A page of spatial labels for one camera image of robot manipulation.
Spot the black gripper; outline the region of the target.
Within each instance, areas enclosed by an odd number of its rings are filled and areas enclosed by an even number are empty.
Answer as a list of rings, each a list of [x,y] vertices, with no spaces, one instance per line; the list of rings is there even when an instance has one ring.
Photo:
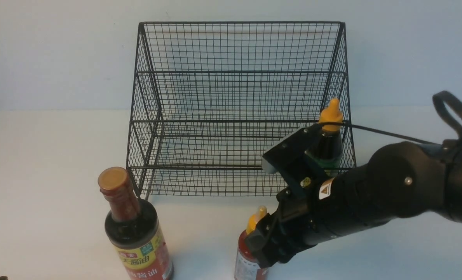
[[[261,269],[288,263],[293,253],[319,243],[371,228],[366,172],[348,171],[327,178],[324,169],[307,154],[318,142],[320,129],[319,124],[299,128],[262,155],[262,170],[279,173],[287,189],[278,195],[275,214],[266,214],[245,238]],[[302,187],[306,177],[311,183]]]

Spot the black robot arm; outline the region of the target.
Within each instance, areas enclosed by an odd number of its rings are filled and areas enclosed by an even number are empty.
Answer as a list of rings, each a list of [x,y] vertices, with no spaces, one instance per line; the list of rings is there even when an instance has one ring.
[[[329,177],[307,149],[319,125],[300,128],[263,154],[266,173],[287,184],[278,207],[245,238],[261,268],[287,263],[319,243],[425,212],[462,224],[462,144],[398,142],[378,149],[368,163]]]

